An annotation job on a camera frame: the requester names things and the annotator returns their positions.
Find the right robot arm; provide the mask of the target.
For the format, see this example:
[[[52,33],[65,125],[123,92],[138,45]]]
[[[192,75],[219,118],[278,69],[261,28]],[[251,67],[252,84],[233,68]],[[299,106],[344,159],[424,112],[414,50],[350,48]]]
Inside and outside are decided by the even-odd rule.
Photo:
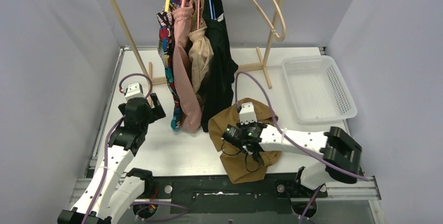
[[[261,153],[265,151],[302,152],[316,159],[316,163],[298,170],[294,190],[300,196],[307,196],[328,182],[355,184],[363,179],[362,147],[340,127],[332,126],[326,132],[302,132],[256,122],[228,125],[221,138],[257,162],[261,162]]]

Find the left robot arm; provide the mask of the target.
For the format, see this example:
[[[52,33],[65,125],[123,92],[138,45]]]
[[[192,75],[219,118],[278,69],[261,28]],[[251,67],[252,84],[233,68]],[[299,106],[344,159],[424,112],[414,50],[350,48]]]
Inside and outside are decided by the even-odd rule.
[[[62,210],[57,223],[117,223],[138,197],[155,193],[153,173],[126,171],[146,139],[149,124],[166,116],[155,93],[149,105],[144,97],[119,105],[123,114],[107,136],[106,155],[85,192],[70,210]]]

